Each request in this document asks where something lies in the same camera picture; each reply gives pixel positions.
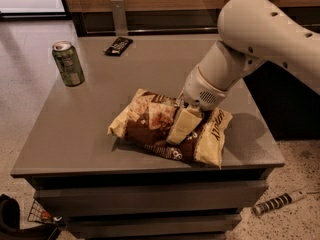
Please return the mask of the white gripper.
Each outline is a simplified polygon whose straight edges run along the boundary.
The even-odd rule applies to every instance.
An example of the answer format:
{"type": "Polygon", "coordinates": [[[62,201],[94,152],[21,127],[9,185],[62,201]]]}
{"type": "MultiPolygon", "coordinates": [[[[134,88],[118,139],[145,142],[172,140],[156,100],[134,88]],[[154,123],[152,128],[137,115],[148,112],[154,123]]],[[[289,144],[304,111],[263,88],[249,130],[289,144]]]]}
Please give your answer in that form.
{"type": "Polygon", "coordinates": [[[177,109],[166,141],[179,145],[200,124],[202,111],[214,110],[226,96],[227,92],[210,84],[201,74],[199,66],[196,66],[186,78],[182,90],[183,101],[192,107],[180,106],[177,109]]]}

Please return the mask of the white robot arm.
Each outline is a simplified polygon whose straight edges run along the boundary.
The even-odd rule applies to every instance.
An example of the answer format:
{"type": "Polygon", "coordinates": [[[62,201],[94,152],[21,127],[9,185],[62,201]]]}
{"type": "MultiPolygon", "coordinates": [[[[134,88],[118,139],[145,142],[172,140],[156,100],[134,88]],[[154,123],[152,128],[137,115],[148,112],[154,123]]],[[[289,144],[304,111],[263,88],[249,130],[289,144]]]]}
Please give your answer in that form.
{"type": "Polygon", "coordinates": [[[240,79],[269,61],[299,81],[291,101],[319,103],[320,36],[269,0],[230,0],[217,19],[219,39],[186,78],[167,142],[180,144],[240,79]]]}

